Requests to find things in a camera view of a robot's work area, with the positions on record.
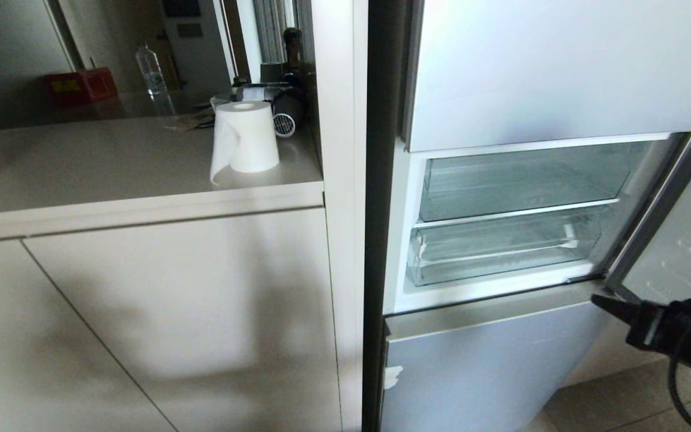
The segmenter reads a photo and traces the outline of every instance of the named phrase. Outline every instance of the freezer door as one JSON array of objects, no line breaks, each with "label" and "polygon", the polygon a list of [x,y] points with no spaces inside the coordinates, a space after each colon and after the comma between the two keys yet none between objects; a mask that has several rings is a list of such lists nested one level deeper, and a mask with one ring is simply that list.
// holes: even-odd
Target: freezer door
[{"label": "freezer door", "polygon": [[691,131],[691,0],[412,4],[411,151]]},{"label": "freezer door", "polygon": [[386,318],[383,432],[513,432],[603,325],[588,281]]},{"label": "freezer door", "polygon": [[691,298],[691,143],[606,283],[628,301],[669,303]]}]

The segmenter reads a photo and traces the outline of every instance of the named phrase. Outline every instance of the beige countertop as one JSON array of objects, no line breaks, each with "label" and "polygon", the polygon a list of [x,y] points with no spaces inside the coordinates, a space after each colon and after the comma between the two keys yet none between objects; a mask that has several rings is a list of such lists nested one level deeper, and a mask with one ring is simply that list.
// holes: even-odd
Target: beige countertop
[{"label": "beige countertop", "polygon": [[[209,204],[208,213],[220,215],[219,204],[227,202],[235,207],[230,213],[267,211],[259,200],[269,197],[280,208],[321,202],[321,168],[307,129],[278,140],[277,167],[255,174],[227,167],[214,186],[209,181],[213,129],[165,128],[172,123],[167,117],[129,118],[0,131],[0,238],[51,232],[21,228],[44,219],[146,211],[142,219],[117,223],[129,224],[151,222],[152,211],[179,205]],[[280,197],[289,197],[289,204]],[[244,205],[236,207],[238,200]],[[205,215],[186,212],[179,218]],[[20,227],[3,229],[12,224]],[[114,224],[98,221],[98,226]],[[94,226],[69,225],[55,230]]]}]

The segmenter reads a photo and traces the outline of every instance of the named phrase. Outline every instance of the black power cord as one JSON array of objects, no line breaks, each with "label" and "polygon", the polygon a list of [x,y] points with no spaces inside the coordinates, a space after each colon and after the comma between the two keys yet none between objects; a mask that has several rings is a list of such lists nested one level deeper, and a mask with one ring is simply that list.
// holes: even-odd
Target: black power cord
[{"label": "black power cord", "polygon": [[671,394],[671,400],[674,402],[674,407],[679,412],[679,415],[682,416],[684,421],[686,421],[689,426],[691,426],[691,414],[686,410],[686,407],[684,407],[684,403],[682,402],[679,392],[677,391],[677,367],[679,366],[679,357],[681,356],[682,350],[684,349],[684,344],[689,337],[691,337],[691,328],[685,331],[684,334],[679,338],[674,353],[671,355],[668,363],[668,392]]}]

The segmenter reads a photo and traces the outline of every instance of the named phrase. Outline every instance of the white cabinet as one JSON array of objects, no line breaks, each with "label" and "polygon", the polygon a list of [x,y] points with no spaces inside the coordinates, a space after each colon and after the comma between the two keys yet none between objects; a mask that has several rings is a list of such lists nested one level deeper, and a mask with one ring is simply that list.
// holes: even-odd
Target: white cabinet
[{"label": "white cabinet", "polygon": [[180,432],[340,430],[323,208],[25,244]]},{"label": "white cabinet", "polygon": [[173,430],[18,241],[0,241],[0,431]]}]

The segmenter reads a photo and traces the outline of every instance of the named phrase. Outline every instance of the paper towel roll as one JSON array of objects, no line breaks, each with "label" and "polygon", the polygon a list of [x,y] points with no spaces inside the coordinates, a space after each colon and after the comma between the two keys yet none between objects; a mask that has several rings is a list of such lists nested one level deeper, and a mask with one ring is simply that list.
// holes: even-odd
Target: paper towel roll
[{"label": "paper towel roll", "polygon": [[271,104],[243,101],[215,107],[215,140],[209,180],[228,165],[238,172],[262,172],[279,164]]}]

